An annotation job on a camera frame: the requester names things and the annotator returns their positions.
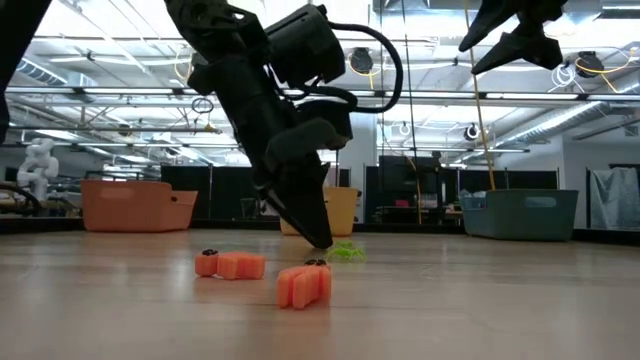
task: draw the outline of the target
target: wooden floor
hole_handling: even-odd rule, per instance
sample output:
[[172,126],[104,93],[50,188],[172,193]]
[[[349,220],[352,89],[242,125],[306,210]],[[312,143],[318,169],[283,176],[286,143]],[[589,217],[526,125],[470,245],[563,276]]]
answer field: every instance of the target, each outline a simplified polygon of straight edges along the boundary
[[[0,238],[0,359],[638,359],[640,251],[357,235],[331,307],[274,306],[319,257],[275,232]],[[262,281],[198,279],[205,248],[267,256]]]

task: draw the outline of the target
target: orange plastic bin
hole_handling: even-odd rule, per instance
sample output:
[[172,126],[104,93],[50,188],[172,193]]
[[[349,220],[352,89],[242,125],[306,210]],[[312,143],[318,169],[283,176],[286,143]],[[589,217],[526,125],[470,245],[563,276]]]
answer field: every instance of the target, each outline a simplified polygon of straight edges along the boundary
[[83,180],[84,226],[96,232],[185,230],[197,191],[172,191],[161,182]]
[[[329,215],[331,234],[337,237],[351,236],[358,203],[358,189],[326,187],[324,201],[327,206],[327,215]],[[284,235],[300,235],[283,219],[280,219],[280,230]]]

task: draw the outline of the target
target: white curtain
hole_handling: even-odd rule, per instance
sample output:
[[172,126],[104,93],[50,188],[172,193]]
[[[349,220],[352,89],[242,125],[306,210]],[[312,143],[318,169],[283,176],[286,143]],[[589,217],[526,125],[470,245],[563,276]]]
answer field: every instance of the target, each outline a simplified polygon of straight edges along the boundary
[[636,169],[592,171],[591,227],[640,229],[640,187]]

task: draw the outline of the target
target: yellow plastic bin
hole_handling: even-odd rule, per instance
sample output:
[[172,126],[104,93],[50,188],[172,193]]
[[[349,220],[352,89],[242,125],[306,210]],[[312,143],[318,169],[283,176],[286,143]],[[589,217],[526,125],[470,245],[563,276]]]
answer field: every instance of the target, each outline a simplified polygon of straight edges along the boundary
[[[358,189],[343,187],[324,188],[324,200],[329,215],[329,226],[333,236],[351,236],[353,219],[356,216]],[[280,230],[284,235],[300,235],[293,226],[280,219]]]

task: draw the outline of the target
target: blue plastic bin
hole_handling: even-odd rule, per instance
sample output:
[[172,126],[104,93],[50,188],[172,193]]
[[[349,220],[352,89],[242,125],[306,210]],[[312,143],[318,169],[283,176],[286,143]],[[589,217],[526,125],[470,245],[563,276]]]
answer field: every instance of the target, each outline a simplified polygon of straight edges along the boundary
[[577,203],[574,190],[498,190],[460,199],[467,233],[501,240],[571,240]]

